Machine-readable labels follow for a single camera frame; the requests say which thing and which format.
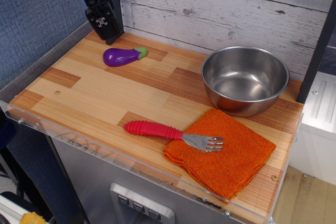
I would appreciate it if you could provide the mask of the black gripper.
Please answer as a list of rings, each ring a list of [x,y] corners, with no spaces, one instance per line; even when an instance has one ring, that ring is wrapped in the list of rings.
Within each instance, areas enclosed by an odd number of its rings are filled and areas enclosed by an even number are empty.
[[[86,17],[102,40],[116,40],[121,36],[121,28],[113,13],[113,0],[85,0]]]

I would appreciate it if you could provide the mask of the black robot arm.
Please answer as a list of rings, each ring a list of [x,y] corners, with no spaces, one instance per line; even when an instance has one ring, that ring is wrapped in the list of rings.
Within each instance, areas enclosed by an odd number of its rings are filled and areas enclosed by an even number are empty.
[[[98,36],[111,45],[123,33],[120,0],[84,0],[86,17]]]

